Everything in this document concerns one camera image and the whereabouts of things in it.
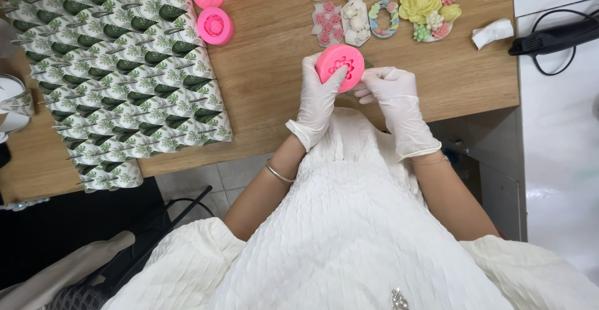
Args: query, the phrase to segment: gray tile floor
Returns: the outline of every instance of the gray tile floor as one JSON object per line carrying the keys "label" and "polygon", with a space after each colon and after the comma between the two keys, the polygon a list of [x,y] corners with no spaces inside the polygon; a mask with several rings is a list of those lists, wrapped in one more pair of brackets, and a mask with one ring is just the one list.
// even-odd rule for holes
{"label": "gray tile floor", "polygon": [[[272,153],[251,156],[239,160],[220,162],[188,170],[156,176],[165,203],[171,199],[195,199],[204,191],[206,186],[212,185],[212,191],[202,199],[218,218],[224,218],[229,207],[243,192],[243,189],[264,167],[266,160],[273,156]],[[168,215],[173,220],[181,213],[190,202],[179,201],[168,210]],[[210,217],[202,207],[194,207],[177,227],[192,221]]]}

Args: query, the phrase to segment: silver bangle bracelet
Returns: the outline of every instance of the silver bangle bracelet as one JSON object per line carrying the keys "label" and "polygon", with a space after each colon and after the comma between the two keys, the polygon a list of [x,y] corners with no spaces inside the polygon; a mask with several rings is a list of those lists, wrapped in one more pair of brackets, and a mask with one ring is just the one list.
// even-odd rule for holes
{"label": "silver bangle bracelet", "polygon": [[270,171],[270,173],[273,173],[274,176],[278,177],[279,179],[281,179],[284,182],[294,182],[295,179],[293,180],[289,180],[286,177],[281,176],[280,174],[278,174],[272,167],[270,167],[270,164],[268,163],[270,159],[266,160],[266,168],[268,168],[268,170]]}

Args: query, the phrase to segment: wooden tabletop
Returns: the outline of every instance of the wooden tabletop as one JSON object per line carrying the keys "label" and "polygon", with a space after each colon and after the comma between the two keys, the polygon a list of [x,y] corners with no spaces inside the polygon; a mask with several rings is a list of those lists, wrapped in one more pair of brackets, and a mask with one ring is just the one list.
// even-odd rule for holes
{"label": "wooden tabletop", "polygon": [[[344,5],[345,0],[330,0]],[[379,0],[363,0],[368,8]],[[295,119],[300,103],[301,60],[321,52],[311,35],[311,0],[225,0],[222,9],[235,24],[233,40],[209,46],[235,141],[189,147],[178,153],[139,160],[145,177],[200,165],[275,151],[289,135],[285,122]],[[513,21],[513,0],[458,0],[462,15],[451,34],[426,44],[413,40],[412,24],[400,21],[387,39],[374,35],[362,46],[375,66],[395,66],[414,72],[426,121],[438,121],[519,104],[516,59],[507,54],[511,40],[494,42],[477,51],[473,29],[500,18]],[[41,100],[28,76],[25,54],[19,51],[0,62],[0,72],[18,76]],[[385,126],[377,104],[362,106],[340,95],[337,106],[361,110],[378,128]],[[81,189],[66,146],[50,127],[49,110],[36,106],[37,115],[7,141],[12,160],[0,169],[0,192],[5,203],[28,201]]]}

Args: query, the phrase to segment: white tissue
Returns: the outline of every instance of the white tissue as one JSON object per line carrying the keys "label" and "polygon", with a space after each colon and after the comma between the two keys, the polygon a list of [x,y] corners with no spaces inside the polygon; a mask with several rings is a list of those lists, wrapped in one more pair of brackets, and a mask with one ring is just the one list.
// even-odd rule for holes
{"label": "white tissue", "polygon": [[496,39],[504,39],[514,36],[514,27],[507,18],[497,20],[488,26],[472,30],[472,41],[480,50],[485,44],[489,44]]}

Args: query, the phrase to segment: forearm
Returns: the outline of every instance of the forearm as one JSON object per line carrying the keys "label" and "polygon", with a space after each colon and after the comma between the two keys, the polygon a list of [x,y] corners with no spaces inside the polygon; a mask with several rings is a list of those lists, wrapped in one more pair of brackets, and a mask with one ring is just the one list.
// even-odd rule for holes
{"label": "forearm", "polygon": [[[269,163],[278,174],[293,179],[304,156],[305,147],[292,134]],[[274,176],[265,166],[233,202],[223,220],[225,225],[235,237],[247,241],[281,203],[290,186],[291,183]]]}
{"label": "forearm", "polygon": [[412,167],[431,214],[458,241],[475,240],[489,234],[499,236],[489,216],[462,183],[449,161],[418,164],[442,158],[441,151],[412,157]]}

